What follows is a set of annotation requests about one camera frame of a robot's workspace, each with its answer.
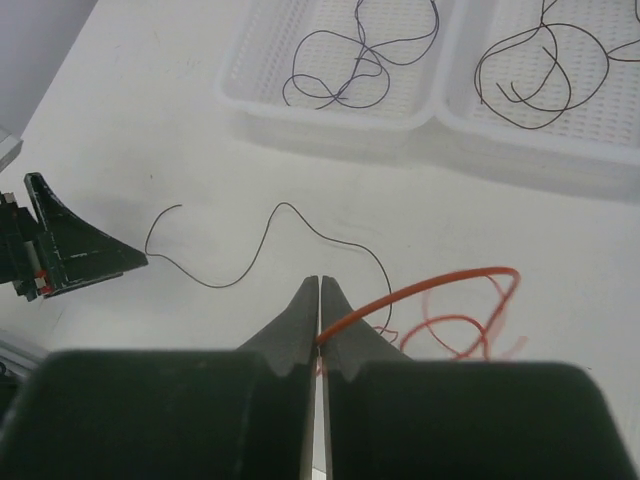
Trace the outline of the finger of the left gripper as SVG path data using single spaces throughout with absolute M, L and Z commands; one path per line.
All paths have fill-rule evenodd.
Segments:
M 148 265 L 146 255 L 73 213 L 39 173 L 24 178 L 38 223 L 34 246 L 51 298 L 111 280 Z

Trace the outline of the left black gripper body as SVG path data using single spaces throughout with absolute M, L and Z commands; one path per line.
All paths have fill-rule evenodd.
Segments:
M 18 296 L 33 301 L 50 294 L 50 282 L 37 247 L 45 231 L 41 207 L 28 193 L 36 216 L 18 205 L 13 192 L 1 194 L 1 284 L 11 283 Z

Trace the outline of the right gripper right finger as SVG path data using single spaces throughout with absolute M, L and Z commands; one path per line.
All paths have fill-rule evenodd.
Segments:
M 327 340 L 331 479 L 634 479 L 606 400 L 555 362 L 413 360 L 363 319 Z

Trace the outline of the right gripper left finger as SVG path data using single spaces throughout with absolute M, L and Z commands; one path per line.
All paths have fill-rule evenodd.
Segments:
M 67 350 L 1 425 L 5 479 L 307 479 L 319 280 L 233 350 Z

